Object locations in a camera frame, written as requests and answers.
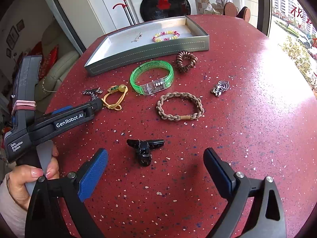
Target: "pink and yellow beaded bracelet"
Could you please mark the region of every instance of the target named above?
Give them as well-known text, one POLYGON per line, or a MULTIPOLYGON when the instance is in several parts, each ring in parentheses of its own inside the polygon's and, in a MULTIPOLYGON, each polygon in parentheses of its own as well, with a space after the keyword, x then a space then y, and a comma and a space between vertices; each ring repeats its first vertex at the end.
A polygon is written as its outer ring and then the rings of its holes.
POLYGON ((177 31, 168 30, 168 31, 163 31, 161 33, 155 34, 154 37, 153 37, 153 41, 154 42, 167 41, 167 40, 171 40, 171 39, 176 39, 179 36, 180 36, 180 34, 177 31), (164 35, 168 35, 168 34, 174 34, 174 36, 165 37, 165 38, 159 38, 159 36, 164 36, 164 35))

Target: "brown braided bracelet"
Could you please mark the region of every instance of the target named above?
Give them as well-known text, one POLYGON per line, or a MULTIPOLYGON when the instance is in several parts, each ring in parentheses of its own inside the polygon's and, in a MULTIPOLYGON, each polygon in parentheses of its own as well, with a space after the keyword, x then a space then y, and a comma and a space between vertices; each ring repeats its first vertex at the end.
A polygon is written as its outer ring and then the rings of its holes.
POLYGON ((187 92, 173 92, 173 93, 167 93, 165 96, 161 96, 161 99, 157 102, 156 107, 158 114, 161 116, 163 120, 170 120, 170 121, 179 121, 179 120, 195 120, 201 117, 204 113, 204 109, 202 108, 201 100, 194 95, 187 93, 187 92), (162 108, 164 100, 171 98, 171 97, 181 97, 190 99, 192 102, 194 102, 197 105, 198 113, 193 113, 190 115, 171 115, 171 114, 165 114, 164 110, 162 108))
POLYGON ((198 58, 194 56, 192 53, 187 51, 178 52, 176 56, 176 64, 178 71, 181 73, 190 71, 191 68, 197 63, 198 58), (189 60, 189 64, 183 66, 183 59, 187 58, 189 60))

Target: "shoe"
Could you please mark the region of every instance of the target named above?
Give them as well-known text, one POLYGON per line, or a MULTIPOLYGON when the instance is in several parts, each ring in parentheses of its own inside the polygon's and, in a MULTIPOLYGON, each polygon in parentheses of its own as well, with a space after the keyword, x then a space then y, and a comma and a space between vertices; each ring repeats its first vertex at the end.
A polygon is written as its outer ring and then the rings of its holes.
POLYGON ((238 18, 244 19, 246 22, 249 22, 251 17, 251 11, 248 7, 243 7, 237 15, 238 18))
POLYGON ((223 14, 226 16, 237 17, 237 7, 232 2, 227 2, 223 8, 223 14))

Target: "green bracelet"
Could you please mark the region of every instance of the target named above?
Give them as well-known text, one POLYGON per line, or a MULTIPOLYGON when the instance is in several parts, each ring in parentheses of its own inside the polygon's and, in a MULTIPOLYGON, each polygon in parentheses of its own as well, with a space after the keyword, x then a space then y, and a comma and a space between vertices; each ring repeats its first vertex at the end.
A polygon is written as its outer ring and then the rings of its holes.
POLYGON ((151 95, 158 91, 167 89, 171 86, 174 80, 174 71, 172 65, 165 61, 150 61, 144 64, 141 64, 138 68, 136 68, 130 77, 131 86, 134 88, 136 92, 142 95, 151 95), (170 73, 168 76, 160 78, 158 80, 146 83, 144 85, 138 86, 135 84, 136 79, 145 71, 153 68, 164 68, 168 70, 170 73))

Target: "table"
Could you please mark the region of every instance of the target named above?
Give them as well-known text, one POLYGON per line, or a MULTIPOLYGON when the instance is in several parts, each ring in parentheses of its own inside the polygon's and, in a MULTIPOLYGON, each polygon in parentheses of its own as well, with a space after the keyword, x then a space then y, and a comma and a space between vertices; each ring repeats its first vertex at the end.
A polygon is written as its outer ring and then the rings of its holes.
MULTIPOLYGON (((274 177, 287 234, 294 237, 317 200, 316 99, 288 56, 250 24, 218 15, 191 18, 210 35, 210 50, 194 53, 199 58, 196 68, 188 74, 175 73, 173 85, 153 96, 138 95, 129 83, 122 111, 103 109, 93 121, 56 137, 61 174, 76 171, 103 147, 109 162, 85 205, 106 237, 204 238, 226 205, 202 161, 203 151, 212 147, 235 171, 258 179, 274 177), (228 80, 230 90, 216 98, 210 90, 219 80, 228 80), (160 119, 155 104, 173 91, 200 97, 205 117, 178 122, 160 119), (165 145, 153 152, 152 165, 146 168, 136 162, 126 144, 129 138, 165 139, 165 145)), ((102 39, 80 57, 48 111, 86 102, 89 97, 82 95, 86 88, 100 86, 106 91, 129 82, 139 63, 95 77, 84 70, 102 39)), ((159 60, 175 66, 175 55, 159 60)), ((142 75, 140 84, 158 75, 155 70, 142 75)), ((110 102, 120 95, 111 95, 110 102)), ((193 111, 190 102, 179 98, 163 107, 172 114, 193 111)), ((251 203, 249 198, 236 235, 251 203)), ((62 212, 70 232, 78 236, 63 205, 62 212)))

